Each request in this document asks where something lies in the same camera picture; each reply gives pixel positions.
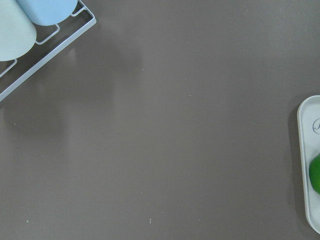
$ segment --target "green ball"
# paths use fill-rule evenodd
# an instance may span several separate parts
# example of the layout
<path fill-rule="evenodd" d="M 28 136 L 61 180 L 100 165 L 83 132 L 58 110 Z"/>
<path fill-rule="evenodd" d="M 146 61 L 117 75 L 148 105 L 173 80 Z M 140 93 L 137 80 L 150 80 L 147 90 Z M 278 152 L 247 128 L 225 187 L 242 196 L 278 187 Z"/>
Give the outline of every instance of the green ball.
<path fill-rule="evenodd" d="M 313 189 L 320 194 L 320 154 L 310 163 L 309 178 Z"/>

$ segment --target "logo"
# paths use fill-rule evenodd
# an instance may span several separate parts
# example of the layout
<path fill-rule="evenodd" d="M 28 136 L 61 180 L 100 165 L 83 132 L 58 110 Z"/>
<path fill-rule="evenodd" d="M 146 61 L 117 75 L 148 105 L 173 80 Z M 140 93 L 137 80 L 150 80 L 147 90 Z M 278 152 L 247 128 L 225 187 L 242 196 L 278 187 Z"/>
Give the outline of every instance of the logo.
<path fill-rule="evenodd" d="M 312 129 L 316 134 L 320 134 L 320 118 L 314 121 Z"/>

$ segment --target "green fruit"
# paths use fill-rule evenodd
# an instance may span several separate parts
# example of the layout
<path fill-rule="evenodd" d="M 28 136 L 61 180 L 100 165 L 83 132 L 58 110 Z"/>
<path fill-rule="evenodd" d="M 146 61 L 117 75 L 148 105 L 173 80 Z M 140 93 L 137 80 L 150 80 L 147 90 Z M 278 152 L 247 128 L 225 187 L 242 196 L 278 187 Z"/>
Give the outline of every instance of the green fruit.
<path fill-rule="evenodd" d="M 310 163 L 309 178 L 313 189 L 320 194 L 320 154 Z"/>

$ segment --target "gray table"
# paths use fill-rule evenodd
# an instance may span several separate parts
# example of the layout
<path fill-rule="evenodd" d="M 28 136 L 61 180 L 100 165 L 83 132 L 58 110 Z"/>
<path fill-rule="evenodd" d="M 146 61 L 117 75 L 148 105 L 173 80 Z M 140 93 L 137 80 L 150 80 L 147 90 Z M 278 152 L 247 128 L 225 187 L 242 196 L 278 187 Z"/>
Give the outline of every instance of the gray table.
<path fill-rule="evenodd" d="M 85 3 L 97 25 L 0 104 L 0 239 L 319 239 L 296 112 L 320 1 Z"/>

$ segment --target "dish rack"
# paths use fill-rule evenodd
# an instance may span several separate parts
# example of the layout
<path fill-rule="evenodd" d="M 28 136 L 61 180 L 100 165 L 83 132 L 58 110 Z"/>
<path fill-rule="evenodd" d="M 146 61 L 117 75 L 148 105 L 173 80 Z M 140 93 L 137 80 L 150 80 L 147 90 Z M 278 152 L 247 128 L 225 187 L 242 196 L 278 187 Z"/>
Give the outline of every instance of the dish rack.
<path fill-rule="evenodd" d="M 59 24 L 36 25 L 39 34 L 31 50 L 18 59 L 0 62 L 0 102 L 96 22 L 94 14 L 78 0 L 73 13 Z"/>

